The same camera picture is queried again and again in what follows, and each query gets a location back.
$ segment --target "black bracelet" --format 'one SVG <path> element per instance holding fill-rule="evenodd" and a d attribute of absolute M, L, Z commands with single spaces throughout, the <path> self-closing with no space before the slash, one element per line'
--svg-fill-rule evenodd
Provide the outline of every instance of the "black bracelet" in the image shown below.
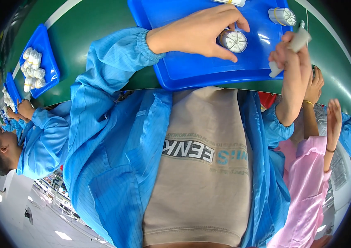
<path fill-rule="evenodd" d="M 335 152 L 336 151 L 336 149 L 334 149 L 334 151 L 330 151 L 329 149 L 327 149 L 327 147 L 326 147 L 326 151 L 328 151 L 328 152 Z"/>

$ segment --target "ear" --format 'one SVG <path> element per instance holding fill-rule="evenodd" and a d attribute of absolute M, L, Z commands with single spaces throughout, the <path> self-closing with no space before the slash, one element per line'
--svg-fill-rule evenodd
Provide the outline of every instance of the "ear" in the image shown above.
<path fill-rule="evenodd" d="M 7 152 L 8 150 L 9 150 L 9 146 L 8 145 L 0 147 L 0 151 L 3 152 L 3 153 Z"/>

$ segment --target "blue plastic tray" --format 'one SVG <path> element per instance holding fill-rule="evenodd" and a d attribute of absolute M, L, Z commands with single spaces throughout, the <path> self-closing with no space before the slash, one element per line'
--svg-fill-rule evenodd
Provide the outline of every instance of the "blue plastic tray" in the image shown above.
<path fill-rule="evenodd" d="M 153 29 L 219 3 L 210 0 L 128 0 L 128 5 L 139 27 Z M 237 63 L 198 54 L 168 52 L 154 65 L 161 86 L 178 91 L 232 82 L 283 79 L 283 73 L 269 77 L 268 56 L 281 41 L 281 36 L 292 31 L 292 27 L 275 24 L 269 19 L 268 9 L 274 7 L 288 7 L 287 1 L 252 0 L 238 8 L 248 20 L 250 32 L 243 31 L 248 46 L 244 52 L 235 54 Z"/>
<path fill-rule="evenodd" d="M 33 98 L 38 98 L 43 92 L 58 84 L 60 77 L 59 69 L 51 49 L 49 36 L 47 35 L 47 28 L 43 24 L 40 24 L 38 28 L 36 28 L 26 44 L 20 57 L 20 66 L 25 62 L 23 54 L 28 47 L 33 47 L 33 49 L 42 54 L 40 67 L 46 70 L 46 75 L 44 76 L 46 85 L 40 89 L 35 88 L 30 91 Z"/>
<path fill-rule="evenodd" d="M 6 82 L 4 83 L 4 87 L 6 88 L 7 92 L 9 93 L 11 99 L 14 102 L 15 113 L 18 113 L 17 99 L 19 102 L 22 102 L 23 99 L 21 98 L 20 93 L 18 93 L 17 87 L 15 86 L 15 83 L 13 80 L 13 75 L 10 72 L 7 73 Z"/>

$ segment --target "green table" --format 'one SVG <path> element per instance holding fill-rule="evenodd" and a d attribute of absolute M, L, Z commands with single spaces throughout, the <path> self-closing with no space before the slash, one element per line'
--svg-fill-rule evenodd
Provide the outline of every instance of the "green table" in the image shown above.
<path fill-rule="evenodd" d="M 40 23 L 44 23 L 65 0 L 38 0 L 26 17 L 7 60 L 6 70 L 12 72 L 30 36 Z M 312 42 L 309 51 L 312 63 L 322 69 L 325 85 L 319 103 L 327 104 L 331 98 L 338 98 L 342 110 L 351 115 L 351 64 L 332 34 L 309 11 L 294 0 L 288 0 L 289 7 L 309 26 Z M 325 15 L 325 10 L 317 2 L 310 3 Z M 333 20 L 328 20 L 336 31 Z M 70 85 L 85 71 L 86 57 L 91 42 L 119 29 L 136 26 L 126 0 L 84 0 L 71 8 L 49 29 L 48 34 L 54 57 L 61 72 L 60 83 L 33 100 L 35 106 L 48 106 L 70 99 Z M 15 77 L 19 92 L 23 91 L 24 78 L 21 71 Z M 124 90 L 159 88 L 153 67 L 136 72 Z M 222 85 L 252 91 L 280 94 L 282 81 L 240 82 Z"/>

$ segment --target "worker in blue jacket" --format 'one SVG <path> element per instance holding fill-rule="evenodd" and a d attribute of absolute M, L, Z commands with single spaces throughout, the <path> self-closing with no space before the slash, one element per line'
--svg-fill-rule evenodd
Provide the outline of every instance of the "worker in blue jacket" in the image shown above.
<path fill-rule="evenodd" d="M 67 156 L 71 102 L 49 111 L 23 100 L 17 108 L 17 114 L 7 108 L 12 119 L 0 130 L 0 176 L 15 169 L 18 175 L 43 178 Z"/>
<path fill-rule="evenodd" d="M 234 23 L 231 4 L 164 27 L 133 27 L 92 43 L 71 86 L 64 182 L 78 215 L 118 248 L 263 247 L 287 217 L 279 141 L 293 133 L 311 74 L 307 48 L 269 54 L 284 68 L 282 100 L 261 113 L 256 92 L 218 87 L 135 91 L 134 72 L 180 51 L 237 62 L 216 44 Z"/>

